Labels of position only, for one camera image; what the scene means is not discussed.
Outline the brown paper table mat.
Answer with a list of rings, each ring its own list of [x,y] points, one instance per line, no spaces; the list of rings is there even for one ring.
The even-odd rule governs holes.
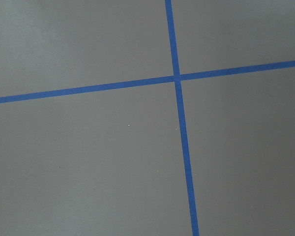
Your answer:
[[[0,236],[295,236],[295,0],[0,0]]]

